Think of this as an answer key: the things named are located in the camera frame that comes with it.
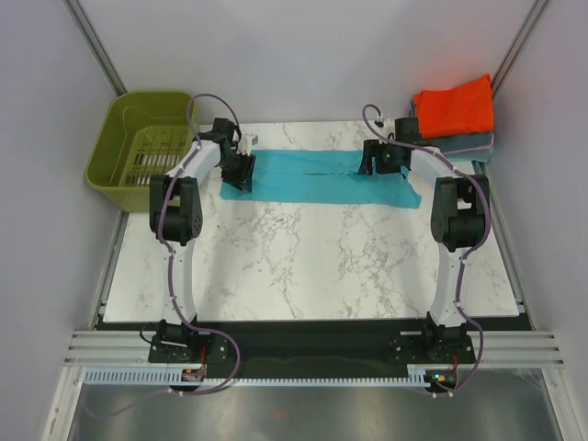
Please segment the turquoise t shirt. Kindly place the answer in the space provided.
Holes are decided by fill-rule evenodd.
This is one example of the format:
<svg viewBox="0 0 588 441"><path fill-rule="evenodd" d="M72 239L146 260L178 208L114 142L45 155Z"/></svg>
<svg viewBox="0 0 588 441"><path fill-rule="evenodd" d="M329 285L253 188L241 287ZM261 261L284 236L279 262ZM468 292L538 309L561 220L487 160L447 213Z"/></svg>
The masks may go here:
<svg viewBox="0 0 588 441"><path fill-rule="evenodd" d="M361 175L362 152L258 150L253 190L222 184L220 197L235 201L331 205L384 205L418 209L421 196L407 180L407 170L389 175Z"/></svg>

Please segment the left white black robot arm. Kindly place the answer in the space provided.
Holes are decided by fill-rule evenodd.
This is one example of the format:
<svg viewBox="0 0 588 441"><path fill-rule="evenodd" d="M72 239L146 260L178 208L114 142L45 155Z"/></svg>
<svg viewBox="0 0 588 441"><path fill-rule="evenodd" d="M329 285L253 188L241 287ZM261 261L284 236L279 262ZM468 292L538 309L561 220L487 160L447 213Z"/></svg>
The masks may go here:
<svg viewBox="0 0 588 441"><path fill-rule="evenodd" d="M207 331L195 332L197 311L193 296L193 256L203 227L199 187L215 168L233 188L253 190L259 139L243 134L229 119L215 119L212 129L195 135L179 164L149 184L149 225L166 256L164 313L155 325L148 360L152 363L204 363Z"/></svg>

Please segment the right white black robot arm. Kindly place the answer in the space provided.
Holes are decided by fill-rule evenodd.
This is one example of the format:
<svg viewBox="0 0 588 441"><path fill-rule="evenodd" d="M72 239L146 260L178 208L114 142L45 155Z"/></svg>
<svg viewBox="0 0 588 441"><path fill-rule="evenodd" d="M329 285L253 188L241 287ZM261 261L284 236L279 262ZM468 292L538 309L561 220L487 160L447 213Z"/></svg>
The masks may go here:
<svg viewBox="0 0 588 441"><path fill-rule="evenodd" d="M395 140L381 115L364 122L375 137L364 141L360 175L408 170L434 190L430 228L439 252L435 296L420 334L392 337L394 355L404 363L473 362L466 271L490 234L488 179L459 171L437 148Z"/></svg>

